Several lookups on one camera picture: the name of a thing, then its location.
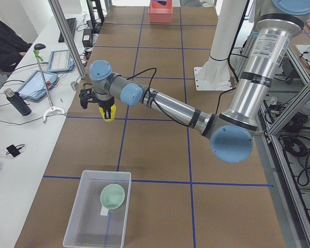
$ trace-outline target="yellow object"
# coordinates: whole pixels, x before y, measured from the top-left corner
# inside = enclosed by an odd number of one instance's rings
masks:
[[[113,120],[115,119],[115,115],[116,115],[116,105],[113,105],[113,106],[111,106],[111,108],[110,108],[110,110],[111,110],[111,113],[110,113],[111,118],[110,118],[110,119],[106,119],[106,118],[105,118],[105,113],[104,113],[103,108],[100,107],[99,110],[100,110],[100,113],[101,113],[102,118],[103,118],[105,121],[111,122],[111,121],[113,121]]]

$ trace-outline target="black cloth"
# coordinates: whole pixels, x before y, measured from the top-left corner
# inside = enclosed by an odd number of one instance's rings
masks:
[[[20,52],[27,52],[29,48],[30,44],[0,21],[0,69],[12,72],[23,58]]]

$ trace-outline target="red container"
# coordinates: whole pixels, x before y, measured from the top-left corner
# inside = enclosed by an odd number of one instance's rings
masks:
[[[150,1],[148,15],[149,15],[149,22],[171,23],[172,0],[167,0],[165,6],[159,4],[158,2]]]

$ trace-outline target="blue tablet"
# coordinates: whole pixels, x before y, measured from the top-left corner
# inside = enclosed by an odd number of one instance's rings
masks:
[[[58,76],[55,73],[43,72],[46,82],[50,82],[47,86],[47,89],[51,89],[57,82]],[[44,95],[46,95],[46,90],[43,85],[42,77],[40,71],[37,70],[32,75],[25,80],[17,92],[23,99],[38,101]]]
[[[48,72],[67,72],[74,67],[73,59],[70,56],[69,50],[52,51],[48,62]]]

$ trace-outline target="keyboard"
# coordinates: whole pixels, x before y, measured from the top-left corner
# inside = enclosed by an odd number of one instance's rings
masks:
[[[76,24],[77,24],[76,18],[69,18],[69,19],[66,19],[66,21],[67,21],[68,27],[71,31],[72,37],[74,37],[74,32],[76,31]],[[64,42],[64,38],[63,38],[62,33],[60,33],[60,37],[58,38],[58,42],[60,42],[60,43]]]

